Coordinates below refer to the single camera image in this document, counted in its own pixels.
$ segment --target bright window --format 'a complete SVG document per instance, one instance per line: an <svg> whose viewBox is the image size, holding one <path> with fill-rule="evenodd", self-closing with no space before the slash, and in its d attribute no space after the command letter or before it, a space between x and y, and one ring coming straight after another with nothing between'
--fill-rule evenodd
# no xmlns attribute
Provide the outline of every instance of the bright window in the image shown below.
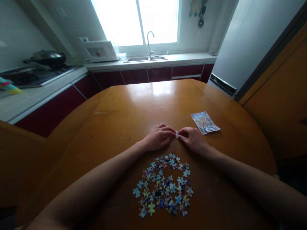
<svg viewBox="0 0 307 230"><path fill-rule="evenodd" d="M150 43L177 42L179 0L91 1L106 39L116 46L145 45L149 31L155 35Z"/></svg>
<svg viewBox="0 0 307 230"><path fill-rule="evenodd" d="M152 31L154 33L154 39L150 38L149 43L177 42L179 1L138 1L140 5L140 12L146 44L147 33L149 31Z"/></svg>

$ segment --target stainless steel sink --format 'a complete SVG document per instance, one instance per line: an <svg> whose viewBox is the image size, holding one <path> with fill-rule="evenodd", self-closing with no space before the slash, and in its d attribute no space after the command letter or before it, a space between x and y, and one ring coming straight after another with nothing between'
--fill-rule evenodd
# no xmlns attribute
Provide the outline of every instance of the stainless steel sink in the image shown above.
<svg viewBox="0 0 307 230"><path fill-rule="evenodd" d="M166 59L165 56L159 56L159 57L151 57L150 60L163 60Z"/></svg>
<svg viewBox="0 0 307 230"><path fill-rule="evenodd" d="M133 62L133 61L147 61L148 57L130 57L125 62Z"/></svg>
<svg viewBox="0 0 307 230"><path fill-rule="evenodd" d="M144 62L144 61L155 61L155 60L167 60L165 55L159 55L157 57L129 57L124 62Z"/></svg>

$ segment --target forearm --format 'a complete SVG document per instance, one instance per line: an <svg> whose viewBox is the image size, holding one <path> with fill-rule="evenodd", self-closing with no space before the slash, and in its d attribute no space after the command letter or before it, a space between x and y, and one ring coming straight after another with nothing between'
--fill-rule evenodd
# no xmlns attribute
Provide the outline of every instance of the forearm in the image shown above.
<svg viewBox="0 0 307 230"><path fill-rule="evenodd" d="M214 148L211 151L207 158L220 166L278 221L289 226L307 226L307 198L303 194Z"/></svg>
<svg viewBox="0 0 307 230"><path fill-rule="evenodd" d="M69 226L82 218L107 193L123 172L144 153L138 142L89 171L55 197L36 218Z"/></svg>

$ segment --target refrigerator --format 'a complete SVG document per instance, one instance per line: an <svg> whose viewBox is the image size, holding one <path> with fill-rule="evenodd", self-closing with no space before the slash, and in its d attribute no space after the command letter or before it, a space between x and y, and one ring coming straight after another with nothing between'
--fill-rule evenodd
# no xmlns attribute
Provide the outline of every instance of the refrigerator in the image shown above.
<svg viewBox="0 0 307 230"><path fill-rule="evenodd" d="M284 36L304 3L305 0L239 0L208 84L238 100L247 87L246 81Z"/></svg>

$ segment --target pile of puzzle pieces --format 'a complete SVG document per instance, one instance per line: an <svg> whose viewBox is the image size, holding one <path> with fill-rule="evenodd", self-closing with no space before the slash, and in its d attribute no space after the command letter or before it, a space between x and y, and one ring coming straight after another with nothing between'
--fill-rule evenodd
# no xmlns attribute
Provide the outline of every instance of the pile of puzzle pieces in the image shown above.
<svg viewBox="0 0 307 230"><path fill-rule="evenodd" d="M145 169L142 173L142 180L139 180L137 187L133 189L133 195L136 198L141 197L139 204L141 208L139 209L139 216L144 218L146 214L152 216L155 213L155 207L158 209L163 209L164 206L168 213L172 215L177 215L178 210L185 217L188 212L187 208L190 206L190 198L194 194L192 188L190 187L190 181L184 179L183 177L178 177L177 186L176 182L173 181L173 176L169 176L168 179L163 176L163 169L170 165L174 170L175 168L184 171L183 177L188 177L191 173L189 170L189 165L187 163L180 163L180 158L176 157L174 154L169 154L166 156L160 156L156 158L154 162L150 164L150 167ZM152 183L153 190L149 191L150 184Z"/></svg>

